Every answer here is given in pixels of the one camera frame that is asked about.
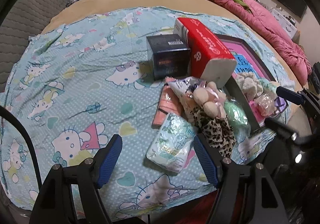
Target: black box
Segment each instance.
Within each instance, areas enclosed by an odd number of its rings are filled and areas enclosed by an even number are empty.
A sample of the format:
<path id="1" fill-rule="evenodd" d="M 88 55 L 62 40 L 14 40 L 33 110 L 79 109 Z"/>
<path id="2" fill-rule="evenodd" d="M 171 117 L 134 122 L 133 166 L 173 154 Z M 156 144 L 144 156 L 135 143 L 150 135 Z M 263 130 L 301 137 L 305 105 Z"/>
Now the black box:
<path id="1" fill-rule="evenodd" d="M 155 80 L 187 75 L 190 48 L 179 35 L 148 36 L 147 51 Z"/>

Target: cable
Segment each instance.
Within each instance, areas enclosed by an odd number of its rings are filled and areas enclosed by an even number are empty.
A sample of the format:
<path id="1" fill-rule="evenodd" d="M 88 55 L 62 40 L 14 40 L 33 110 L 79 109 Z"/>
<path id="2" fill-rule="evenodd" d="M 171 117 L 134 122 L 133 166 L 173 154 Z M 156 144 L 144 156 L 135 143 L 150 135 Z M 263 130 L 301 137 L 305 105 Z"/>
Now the cable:
<path id="1" fill-rule="evenodd" d="M 10 124 L 12 124 L 18 130 L 18 132 L 22 135 L 23 139 L 25 140 L 27 147 L 29 149 L 29 153 L 31 156 L 33 167 L 35 168 L 36 179 L 38 182 L 38 188 L 40 190 L 40 188 L 42 186 L 42 181 L 41 181 L 41 176 L 40 176 L 38 160 L 37 160 L 35 148 L 33 147 L 31 138 L 28 135 L 27 130 L 23 127 L 23 125 L 19 122 L 19 120 L 15 118 L 14 115 L 12 115 L 7 109 L 5 109 L 2 106 L 0 106 L 0 117 L 2 117 L 3 119 L 7 120 Z"/>

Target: screw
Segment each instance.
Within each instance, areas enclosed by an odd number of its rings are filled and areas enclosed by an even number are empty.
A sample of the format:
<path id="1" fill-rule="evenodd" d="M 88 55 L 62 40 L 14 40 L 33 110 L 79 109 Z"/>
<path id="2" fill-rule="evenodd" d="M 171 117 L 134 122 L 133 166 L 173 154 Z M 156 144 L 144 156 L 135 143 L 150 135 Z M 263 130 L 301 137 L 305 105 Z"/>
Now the screw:
<path id="1" fill-rule="evenodd" d="M 52 166 L 52 169 L 58 170 L 60 168 L 60 164 L 56 163 L 55 165 Z"/>
<path id="2" fill-rule="evenodd" d="M 93 163 L 93 159 L 92 158 L 87 158 L 84 160 L 85 164 L 92 164 Z"/>
<path id="3" fill-rule="evenodd" d="M 228 158 L 228 157 L 223 158 L 222 161 L 223 161 L 224 163 L 226 163 L 226 164 L 231 164 L 231 162 L 232 162 L 231 159 Z"/>
<path id="4" fill-rule="evenodd" d="M 262 170 L 262 169 L 263 169 L 263 164 L 262 164 L 262 163 L 257 163 L 257 164 L 256 164 L 256 167 L 257 167 L 259 170 Z"/>

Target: blue gripper pad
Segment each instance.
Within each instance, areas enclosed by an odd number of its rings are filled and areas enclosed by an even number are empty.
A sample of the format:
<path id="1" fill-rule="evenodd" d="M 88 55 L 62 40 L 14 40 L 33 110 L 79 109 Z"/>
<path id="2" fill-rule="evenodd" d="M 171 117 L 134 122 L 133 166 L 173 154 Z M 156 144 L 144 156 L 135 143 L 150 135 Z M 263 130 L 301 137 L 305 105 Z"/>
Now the blue gripper pad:
<path id="1" fill-rule="evenodd" d="M 116 162 L 118 161 L 119 155 L 122 150 L 122 138 L 119 135 L 114 135 L 112 139 L 115 138 L 114 142 L 112 142 L 111 147 L 102 161 L 102 164 L 99 167 L 99 178 L 97 180 L 97 187 L 98 189 L 102 188 L 103 185 L 108 183 L 110 176 L 112 174 L 112 171 L 116 165 Z"/>
<path id="2" fill-rule="evenodd" d="M 208 155 L 205 147 L 201 143 L 198 136 L 194 138 L 193 148 L 196 152 L 196 155 L 199 159 L 199 162 L 202 166 L 205 176 L 207 177 L 208 182 L 212 183 L 214 186 L 217 186 L 219 183 L 217 168 L 213 161 L 210 159 L 210 156 Z"/>

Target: beige blanket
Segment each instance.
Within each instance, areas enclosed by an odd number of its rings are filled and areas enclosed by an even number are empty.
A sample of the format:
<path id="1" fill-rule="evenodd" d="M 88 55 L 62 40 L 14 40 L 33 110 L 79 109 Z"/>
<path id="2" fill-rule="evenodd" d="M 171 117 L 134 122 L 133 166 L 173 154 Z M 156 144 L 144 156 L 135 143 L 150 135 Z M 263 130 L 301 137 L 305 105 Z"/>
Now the beige blanket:
<path id="1" fill-rule="evenodd" d="M 83 19 L 90 14 L 105 13 L 117 9 L 139 6 L 165 6 L 167 8 L 185 12 L 207 13 L 210 15 L 223 16 L 242 22 L 231 12 L 208 0 L 81 0 L 64 9 L 57 16 L 53 17 L 50 24 L 43 30 L 42 33 L 49 32 L 57 28 L 61 24 L 69 24 L 74 21 Z M 254 33 L 269 49 L 274 52 L 276 58 L 286 70 L 289 78 L 295 81 L 295 91 L 302 90 L 302 87 L 299 84 L 297 78 L 295 77 L 289 66 L 285 63 L 285 61 L 280 57 L 280 55 L 274 50 L 273 47 L 271 47 L 271 45 L 266 40 L 264 40 L 256 32 Z M 296 111 L 297 108 L 298 106 L 292 104 L 291 115 Z"/>

